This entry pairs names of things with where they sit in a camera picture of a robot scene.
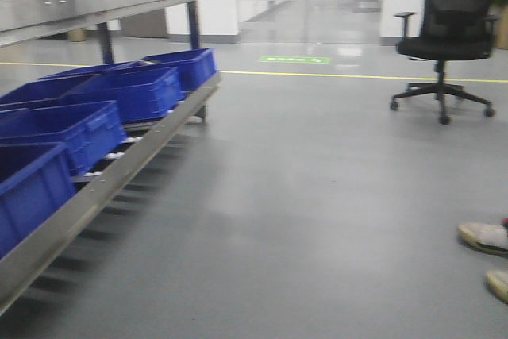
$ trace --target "yellow floor line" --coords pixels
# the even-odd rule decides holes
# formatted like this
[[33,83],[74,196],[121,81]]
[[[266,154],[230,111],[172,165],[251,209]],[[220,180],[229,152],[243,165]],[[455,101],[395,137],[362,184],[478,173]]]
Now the yellow floor line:
[[[35,67],[87,67],[80,64],[50,64],[50,63],[7,63],[1,62],[0,65],[27,65]],[[435,81],[434,77],[404,77],[397,75],[340,75],[333,73],[293,73],[277,71],[221,71],[232,75],[285,75],[296,77],[332,77],[341,79],[403,79],[406,81]],[[508,79],[448,79],[449,81],[458,81],[463,83],[508,83]]]
[[[291,73],[277,71],[221,71],[234,75],[293,75],[299,77],[335,77],[342,79],[403,79],[409,81],[435,81],[435,77],[402,77],[395,75],[339,75],[326,73]],[[464,83],[508,83],[508,79],[447,79]]]
[[27,65],[32,67],[89,67],[90,65],[78,64],[50,64],[50,63],[5,63],[0,61],[0,65]]

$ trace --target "green exit sign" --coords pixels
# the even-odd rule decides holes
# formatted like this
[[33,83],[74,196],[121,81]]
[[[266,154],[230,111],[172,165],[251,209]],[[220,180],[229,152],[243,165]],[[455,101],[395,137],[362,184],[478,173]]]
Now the green exit sign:
[[302,57],[302,56],[261,56],[262,63],[290,63],[290,64],[329,64],[329,57]]

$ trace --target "shelf leg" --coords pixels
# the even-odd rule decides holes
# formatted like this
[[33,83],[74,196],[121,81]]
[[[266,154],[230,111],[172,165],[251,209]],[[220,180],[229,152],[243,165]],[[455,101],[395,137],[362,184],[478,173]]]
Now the shelf leg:
[[187,14],[189,16],[189,28],[190,28],[190,48],[200,49],[199,35],[201,34],[199,28],[199,15],[198,15],[198,2],[187,3]]
[[194,116],[201,118],[202,122],[206,123],[206,117],[208,116],[208,107],[206,104],[201,106],[201,109],[199,109]]
[[111,33],[107,23],[97,24],[98,41],[101,45],[102,62],[104,64],[114,63],[113,46],[111,44]]

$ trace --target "blue plastic crate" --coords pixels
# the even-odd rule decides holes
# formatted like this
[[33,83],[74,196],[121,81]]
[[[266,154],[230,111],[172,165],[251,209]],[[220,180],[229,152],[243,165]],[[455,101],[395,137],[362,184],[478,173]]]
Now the blue plastic crate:
[[129,122],[165,116],[177,101],[183,99],[183,93],[176,68],[129,68],[100,75],[68,97],[72,102],[114,100],[118,104],[121,121]]
[[[212,48],[146,56],[142,60],[153,62],[153,68],[177,67],[183,91],[195,91],[217,72]],[[147,69],[146,66],[140,67],[140,70]]]
[[38,109],[64,104],[64,96],[92,79],[94,75],[77,75],[26,83],[0,97],[0,110]]
[[81,175],[125,139],[115,102],[26,110],[0,120],[0,143],[63,142],[72,175]]
[[44,77],[40,77],[41,79],[58,79],[60,77],[72,77],[77,75],[101,75],[103,73],[107,73],[108,71],[114,71],[118,68],[122,68],[125,65],[131,64],[128,63],[115,63],[115,64],[103,64],[103,65],[94,65],[91,67],[78,67],[76,69],[71,69],[68,71],[59,71],[58,73],[53,73],[52,75],[45,75]]
[[26,109],[0,110],[0,121],[6,118],[14,117],[25,110]]
[[0,145],[0,257],[75,194],[63,144]]

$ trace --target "shoe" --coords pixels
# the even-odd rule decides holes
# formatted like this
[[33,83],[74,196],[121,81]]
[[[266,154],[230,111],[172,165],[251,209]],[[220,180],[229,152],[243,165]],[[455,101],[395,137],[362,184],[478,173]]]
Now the shoe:
[[485,275],[485,280],[492,292],[508,303],[508,271],[490,270]]
[[501,225],[465,222],[459,235],[473,248],[490,254],[508,254],[508,218]]

